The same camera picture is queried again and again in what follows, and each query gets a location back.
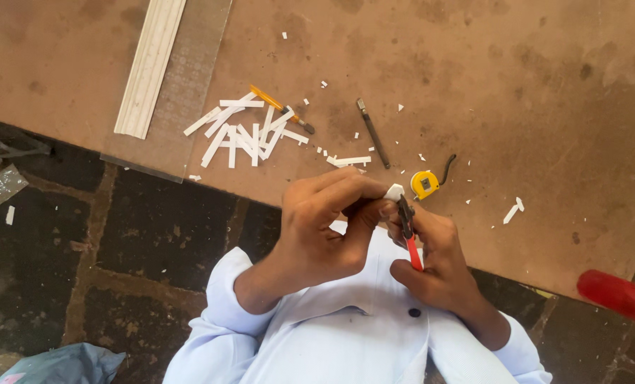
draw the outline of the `shirt cuff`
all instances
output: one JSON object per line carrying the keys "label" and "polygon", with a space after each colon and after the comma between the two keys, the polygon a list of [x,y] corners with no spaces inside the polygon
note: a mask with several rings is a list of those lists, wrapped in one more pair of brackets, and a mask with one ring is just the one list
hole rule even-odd
{"label": "shirt cuff", "polygon": [[513,376],[542,368],[538,350],[528,337],[526,330],[511,316],[500,312],[509,322],[511,332],[507,344],[493,353]]}
{"label": "shirt cuff", "polygon": [[253,264],[239,247],[232,249],[213,268],[206,287],[208,307],[201,317],[211,324],[227,328],[238,334],[256,337],[265,332],[279,306],[268,313],[253,315],[241,307],[234,292],[234,282]]}

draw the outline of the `stone floor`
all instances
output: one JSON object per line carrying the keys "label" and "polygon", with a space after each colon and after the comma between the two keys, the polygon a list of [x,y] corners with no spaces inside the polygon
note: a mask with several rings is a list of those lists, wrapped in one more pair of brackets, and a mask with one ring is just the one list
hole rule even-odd
{"label": "stone floor", "polygon": [[[51,156],[13,160],[30,185],[0,206],[0,374],[21,357],[87,341],[128,354],[115,383],[160,383],[206,306],[213,266],[236,246],[260,260],[281,213],[47,142]],[[554,383],[635,384],[635,322],[473,273],[529,330]],[[432,362],[428,372],[428,383],[443,382]]]}

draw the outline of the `white shirt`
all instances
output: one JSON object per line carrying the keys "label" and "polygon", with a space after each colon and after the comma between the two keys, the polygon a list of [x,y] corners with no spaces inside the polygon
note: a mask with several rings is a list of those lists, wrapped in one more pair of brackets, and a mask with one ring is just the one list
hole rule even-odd
{"label": "white shirt", "polygon": [[[346,223],[331,228],[344,233]],[[208,308],[190,322],[192,334],[164,383],[422,383],[427,354],[448,384],[550,383],[516,320],[503,314],[509,341],[489,351],[455,315],[424,306],[391,277],[398,258],[409,254],[377,228],[360,273],[287,295],[268,313],[252,315],[233,289],[252,264],[233,249],[211,272]],[[412,308],[421,316],[410,316]]]}

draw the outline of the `black cord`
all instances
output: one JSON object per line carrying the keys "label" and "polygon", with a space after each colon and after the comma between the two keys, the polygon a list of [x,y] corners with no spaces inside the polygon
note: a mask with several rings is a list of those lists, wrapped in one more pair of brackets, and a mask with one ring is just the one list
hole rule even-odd
{"label": "black cord", "polygon": [[443,172],[443,180],[441,182],[438,183],[438,185],[443,185],[445,184],[445,180],[448,178],[448,169],[450,168],[450,163],[455,160],[455,157],[457,157],[456,154],[452,154],[450,155],[450,158],[448,159],[448,162],[446,162],[446,169]]}

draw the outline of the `person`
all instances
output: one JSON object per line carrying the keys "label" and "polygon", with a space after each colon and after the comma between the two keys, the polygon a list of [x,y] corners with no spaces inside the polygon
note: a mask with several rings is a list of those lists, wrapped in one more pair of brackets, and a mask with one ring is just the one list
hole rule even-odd
{"label": "person", "polygon": [[549,383],[524,328],[478,291],[455,224],[419,205],[412,268],[387,190],[354,167],[289,185],[274,249],[218,262],[164,383],[422,383],[427,355],[448,384]]}

